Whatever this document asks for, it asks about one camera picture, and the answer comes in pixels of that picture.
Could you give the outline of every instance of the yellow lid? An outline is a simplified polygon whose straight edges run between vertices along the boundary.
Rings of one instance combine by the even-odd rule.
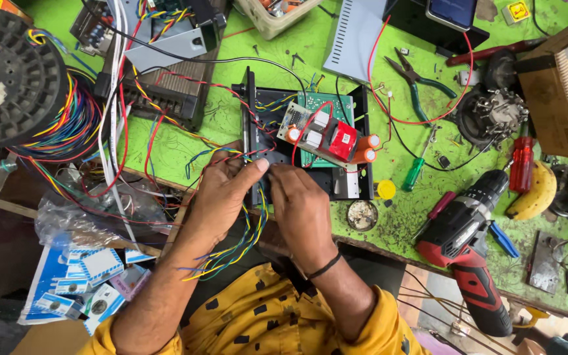
[[[375,194],[383,200],[391,200],[396,194],[396,185],[391,180],[381,180],[374,183]]]

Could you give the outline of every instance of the red screwdriver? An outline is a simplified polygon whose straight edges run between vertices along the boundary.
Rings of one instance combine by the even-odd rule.
[[[510,190],[525,193],[532,185],[532,164],[534,164],[534,139],[529,136],[529,124],[523,133],[514,140],[514,162],[510,171]]]
[[[438,217],[438,214],[440,212],[442,212],[442,210],[445,209],[446,206],[448,206],[448,204],[451,201],[453,201],[456,196],[457,195],[454,192],[446,191],[444,196],[442,196],[442,199],[439,200],[438,204],[435,207],[433,207],[433,210],[431,212],[429,212],[429,214],[427,215],[427,217],[428,217],[427,221],[424,222],[424,224],[422,225],[420,230],[418,230],[418,232],[415,234],[415,237],[413,237],[412,239],[418,238],[418,236],[420,236],[420,234],[422,234],[422,232],[424,230],[426,230],[427,227],[429,227],[429,224],[431,223],[431,221],[436,219]]]

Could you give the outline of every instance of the wire spool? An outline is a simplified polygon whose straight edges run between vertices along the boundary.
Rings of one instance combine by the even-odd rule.
[[[50,125],[24,144],[10,147],[12,152],[42,162],[64,163],[97,151],[102,109],[91,94],[95,79],[82,70],[67,67],[67,82],[65,104]],[[108,126],[102,135],[107,134]]]
[[[0,147],[17,145],[43,131],[67,94],[62,57],[54,45],[25,38],[30,26],[0,10]]]

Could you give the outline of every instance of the pliers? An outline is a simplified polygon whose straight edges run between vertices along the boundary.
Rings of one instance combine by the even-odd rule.
[[[411,101],[412,104],[414,105],[415,114],[418,116],[418,119],[420,119],[421,122],[428,121],[429,118],[422,110],[422,106],[420,106],[420,96],[418,95],[418,87],[416,83],[432,86],[440,90],[441,92],[445,93],[451,99],[455,99],[457,97],[457,94],[454,91],[452,91],[448,86],[440,82],[431,79],[422,78],[420,75],[418,75],[418,73],[414,71],[414,68],[411,66],[411,64],[409,64],[405,56],[402,53],[400,53],[400,50],[398,50],[398,48],[396,47],[394,47],[394,49],[398,54],[398,58],[400,59],[402,66],[400,66],[400,64],[398,64],[397,62],[389,59],[389,57],[385,57],[385,59],[389,62],[389,64],[392,67],[394,67],[394,69],[396,69],[396,71],[400,75],[402,75],[402,77],[406,79],[407,83],[409,83],[409,86],[411,87]]]

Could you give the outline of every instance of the yellow shirt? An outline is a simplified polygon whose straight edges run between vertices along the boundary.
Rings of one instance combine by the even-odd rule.
[[[378,303],[359,338],[347,343],[323,296],[296,292],[270,263],[256,266],[199,307],[159,354],[412,354],[430,355],[398,314],[390,293],[373,287]],[[78,354],[114,354],[114,317]]]

